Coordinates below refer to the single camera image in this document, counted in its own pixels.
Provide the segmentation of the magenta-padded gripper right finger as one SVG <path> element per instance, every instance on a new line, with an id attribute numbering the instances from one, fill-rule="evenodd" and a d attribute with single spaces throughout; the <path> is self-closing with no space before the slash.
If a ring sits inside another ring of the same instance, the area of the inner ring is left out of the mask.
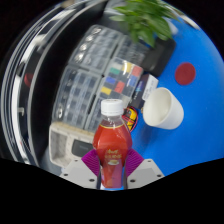
<path id="1" fill-rule="evenodd" d="M 131 149 L 125 161 L 125 188 L 135 189 L 163 178 L 164 174 L 152 159 L 144 159 Z"/>

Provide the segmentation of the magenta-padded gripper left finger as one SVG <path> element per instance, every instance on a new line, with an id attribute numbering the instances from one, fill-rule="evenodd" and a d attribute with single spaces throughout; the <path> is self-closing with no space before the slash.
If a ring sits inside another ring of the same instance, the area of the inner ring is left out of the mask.
<path id="1" fill-rule="evenodd" d="M 72 160 L 61 177 L 84 188 L 99 189 L 100 161 L 96 151 L 92 149 L 82 158 Z"/>

